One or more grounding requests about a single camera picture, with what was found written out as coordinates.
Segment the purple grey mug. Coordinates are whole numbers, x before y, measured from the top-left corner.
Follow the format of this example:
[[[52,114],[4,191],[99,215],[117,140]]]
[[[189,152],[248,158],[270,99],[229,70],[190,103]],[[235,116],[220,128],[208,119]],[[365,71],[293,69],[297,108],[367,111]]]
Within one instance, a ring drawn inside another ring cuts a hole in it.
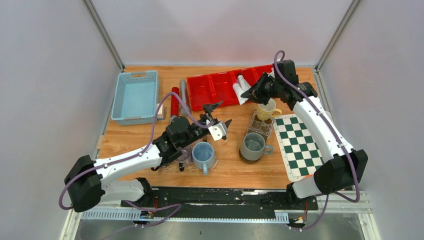
[[[178,163],[178,169],[183,172],[185,168],[192,162],[192,148],[188,145],[181,149],[182,155],[175,161]]]

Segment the cream yellow mug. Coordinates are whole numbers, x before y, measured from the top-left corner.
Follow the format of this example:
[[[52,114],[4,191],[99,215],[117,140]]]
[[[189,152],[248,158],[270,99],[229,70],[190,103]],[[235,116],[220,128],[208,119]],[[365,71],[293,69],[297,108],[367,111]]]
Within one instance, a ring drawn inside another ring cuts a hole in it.
[[[269,99],[267,104],[258,104],[256,108],[256,116],[261,121],[279,117],[282,113],[282,110],[277,108],[277,104],[272,98]]]

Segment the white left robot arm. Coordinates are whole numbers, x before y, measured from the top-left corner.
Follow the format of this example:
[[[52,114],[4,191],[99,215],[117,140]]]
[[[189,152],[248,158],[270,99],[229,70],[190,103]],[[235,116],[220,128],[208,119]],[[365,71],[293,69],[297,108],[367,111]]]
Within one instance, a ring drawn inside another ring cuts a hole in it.
[[[212,116],[218,106],[219,102],[204,105],[199,120],[192,123],[187,117],[175,117],[159,137],[151,136],[148,143],[138,149],[109,158],[81,156],[64,179],[65,187],[58,200],[60,208],[81,213],[111,201],[149,206],[153,193],[146,179],[121,181],[120,178],[169,164],[182,156],[183,148],[207,135],[215,141],[225,140],[232,121],[220,121]]]

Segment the grey green mug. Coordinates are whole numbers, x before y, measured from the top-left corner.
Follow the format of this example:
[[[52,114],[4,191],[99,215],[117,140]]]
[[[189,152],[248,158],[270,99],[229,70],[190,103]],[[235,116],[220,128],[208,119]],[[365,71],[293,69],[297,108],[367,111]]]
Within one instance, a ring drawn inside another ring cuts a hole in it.
[[[248,164],[257,163],[263,155],[269,155],[274,152],[272,145],[266,144],[265,139],[258,133],[251,132],[245,135],[239,156],[241,160]]]

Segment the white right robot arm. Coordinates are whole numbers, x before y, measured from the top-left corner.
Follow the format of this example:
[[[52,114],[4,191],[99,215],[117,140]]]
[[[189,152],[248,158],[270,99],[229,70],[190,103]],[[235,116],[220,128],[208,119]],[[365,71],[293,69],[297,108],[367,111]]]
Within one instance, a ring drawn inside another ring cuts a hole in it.
[[[323,165],[312,176],[287,186],[285,201],[290,208],[298,209],[312,196],[339,195],[344,188],[359,186],[368,155],[363,149],[355,149],[337,130],[314,87],[299,82],[292,60],[276,60],[271,73],[263,73],[241,96],[258,104],[279,98],[302,120],[317,143]]]

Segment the light blue mug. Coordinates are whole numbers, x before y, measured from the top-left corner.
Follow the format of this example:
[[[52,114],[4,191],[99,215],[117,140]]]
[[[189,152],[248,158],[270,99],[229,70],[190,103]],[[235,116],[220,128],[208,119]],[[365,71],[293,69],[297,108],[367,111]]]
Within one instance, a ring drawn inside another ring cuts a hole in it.
[[[209,169],[216,162],[216,154],[213,146],[205,141],[199,142],[193,147],[191,154],[193,164],[207,176]]]

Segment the clear textured plastic sheet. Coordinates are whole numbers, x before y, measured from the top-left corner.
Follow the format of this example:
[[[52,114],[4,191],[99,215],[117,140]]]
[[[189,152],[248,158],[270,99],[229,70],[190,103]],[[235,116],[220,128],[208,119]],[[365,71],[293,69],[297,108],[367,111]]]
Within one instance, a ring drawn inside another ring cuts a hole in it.
[[[274,117],[267,120],[260,120],[257,116],[257,111],[255,110],[247,127],[246,134],[257,133],[261,135],[265,141],[267,141],[271,133],[274,131],[274,122]]]

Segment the white toothpaste tube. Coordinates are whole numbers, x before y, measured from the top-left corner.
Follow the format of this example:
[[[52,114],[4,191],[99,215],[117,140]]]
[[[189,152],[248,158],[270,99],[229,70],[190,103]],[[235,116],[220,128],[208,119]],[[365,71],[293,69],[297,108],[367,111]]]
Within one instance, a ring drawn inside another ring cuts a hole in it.
[[[236,78],[236,82],[232,85],[232,88],[237,96],[240,105],[243,105],[248,98],[242,97],[242,94],[251,88],[251,85],[246,81],[243,75],[239,74]]]

